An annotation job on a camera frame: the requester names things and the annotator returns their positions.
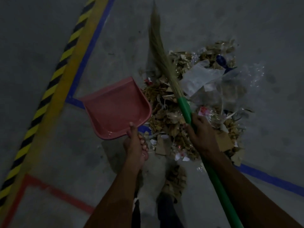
green broom handle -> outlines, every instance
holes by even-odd
[[[196,126],[191,122],[191,109],[190,106],[187,102],[187,99],[185,97],[179,98],[177,99],[178,105],[181,109],[181,112],[184,116],[184,119],[186,121],[186,123],[190,124],[192,126],[192,128],[194,130],[196,130]],[[212,167],[210,166],[210,164],[207,162],[207,160],[205,160],[204,158],[202,158],[202,162],[205,166],[205,169],[208,173],[208,176],[210,178],[210,181],[213,184],[213,187],[215,189],[215,192],[219,198],[219,201],[221,202],[221,205],[224,209],[224,212],[226,214],[226,217],[228,219],[228,222],[230,224],[230,226],[232,228],[243,228],[243,225],[232,205],[232,203],[230,202],[230,199],[221,183],[221,181],[219,180],[217,174],[215,173],[215,171],[212,169]]]

broom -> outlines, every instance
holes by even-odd
[[[149,27],[149,43],[150,43],[150,49],[154,57],[154,61],[156,66],[158,67],[159,71],[165,75],[165,77],[169,80],[170,87],[177,98],[178,105],[182,111],[182,114],[185,118],[185,121],[188,124],[191,124],[194,130],[196,130],[196,127],[191,123],[191,109],[187,102],[187,99],[185,98],[183,91],[180,89],[177,81],[177,73],[173,67],[173,64],[169,60],[168,56],[165,53],[161,34],[160,34],[160,26],[161,26],[161,19],[159,14],[156,10],[156,5],[154,3],[153,11],[151,14],[151,22]],[[217,174],[215,171],[211,168],[209,163],[202,159],[202,162],[206,168],[206,171],[208,173],[208,176],[214,186],[214,189],[217,193],[217,196],[219,198],[219,201],[224,209],[224,212],[226,214],[226,217],[228,219],[228,222],[232,228],[241,228],[242,223],[240,219],[238,218],[238,215],[233,207],[233,205],[230,202],[230,199],[228,195],[226,194],[226,191],[220,182]]]

sandal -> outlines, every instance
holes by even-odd
[[[162,192],[171,195],[174,198],[173,203],[177,203],[180,200],[182,191],[187,185],[186,180],[185,169],[177,165],[170,171]]]

broom bristles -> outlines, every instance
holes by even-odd
[[[182,90],[179,87],[177,81],[177,73],[174,69],[173,64],[169,60],[168,56],[165,53],[161,33],[161,19],[159,14],[157,13],[156,4],[154,3],[153,11],[151,13],[151,21],[149,27],[149,44],[150,49],[154,57],[154,62],[161,72],[169,81],[170,87],[175,95],[175,97],[181,98],[184,96]]]

dark pants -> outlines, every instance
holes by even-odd
[[[161,228],[184,228],[175,212],[170,195],[165,193],[159,195],[157,214],[161,222]],[[140,228],[139,201],[135,203],[132,214],[132,228]]]

